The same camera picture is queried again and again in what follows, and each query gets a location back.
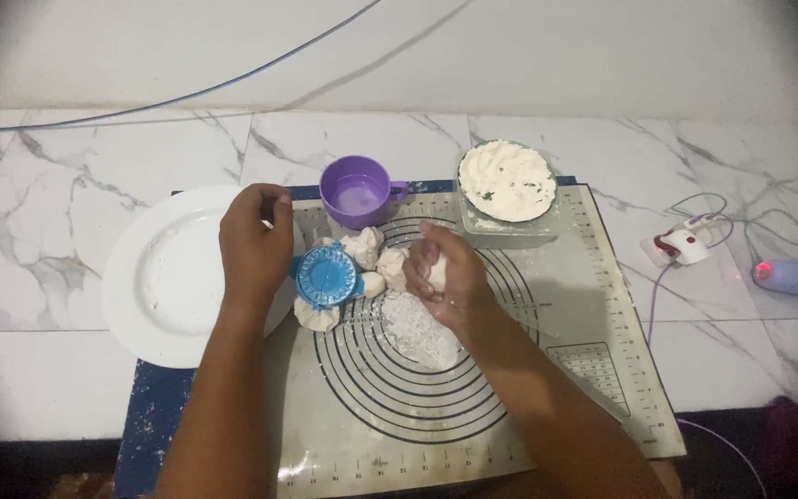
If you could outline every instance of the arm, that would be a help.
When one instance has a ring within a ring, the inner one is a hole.
[[[425,240],[405,261],[410,292],[450,328],[482,369],[560,497],[669,497],[648,460],[620,425],[580,391],[500,307],[482,260],[448,229],[421,224]],[[427,283],[439,254],[446,289]]]
[[[157,497],[268,496],[263,324],[288,274],[293,223],[287,189],[264,184],[242,191],[221,221],[224,300],[162,463]]]

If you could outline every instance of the marble countertop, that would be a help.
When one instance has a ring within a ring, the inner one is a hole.
[[[99,112],[0,111],[0,126]],[[590,184],[643,320],[659,269],[638,243],[678,221],[664,212],[674,202],[712,192],[736,218],[783,208],[798,219],[794,124],[156,110],[0,133],[0,440],[121,436],[136,359],[106,330],[101,275],[121,232],[172,190],[316,184],[350,153],[394,179],[450,178],[459,153],[498,138]],[[798,258],[797,246],[752,235],[763,256]],[[676,411],[798,401],[798,298],[757,288],[750,266],[738,230],[660,282],[652,347]]]

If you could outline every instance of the cup handle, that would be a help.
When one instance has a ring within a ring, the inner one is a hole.
[[[408,182],[390,182],[390,199],[401,201],[408,197]]]

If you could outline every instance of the dough ball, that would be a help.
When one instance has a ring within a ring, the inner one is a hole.
[[[378,258],[378,274],[383,275],[389,289],[405,291],[405,272],[402,264],[410,255],[408,248],[384,249]]]
[[[430,286],[437,293],[445,291],[445,268],[449,264],[449,259],[445,257],[444,253],[439,254],[439,259],[436,264],[430,267],[430,278],[428,279]]]
[[[334,243],[334,239],[330,237],[317,237],[316,241],[313,242],[313,248],[317,246],[331,246]]]
[[[357,295],[356,298],[374,298],[380,293],[383,293],[384,289],[387,288],[387,281],[384,279],[384,276],[376,272],[363,272],[359,277],[361,277],[362,282],[365,283],[365,290],[361,295]]]
[[[374,227],[366,227],[357,236],[340,238],[344,251],[352,256],[364,270],[374,270],[378,265],[378,249],[384,241],[384,233]]]
[[[314,331],[327,332],[340,322],[340,309],[336,306],[313,310],[313,305],[301,297],[294,299],[294,316],[301,326]]]

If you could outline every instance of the purple plastic mug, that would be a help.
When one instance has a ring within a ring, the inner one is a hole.
[[[344,156],[319,177],[319,195],[331,218],[361,230],[386,222],[387,201],[408,195],[408,182],[391,182],[387,169],[367,156]]]

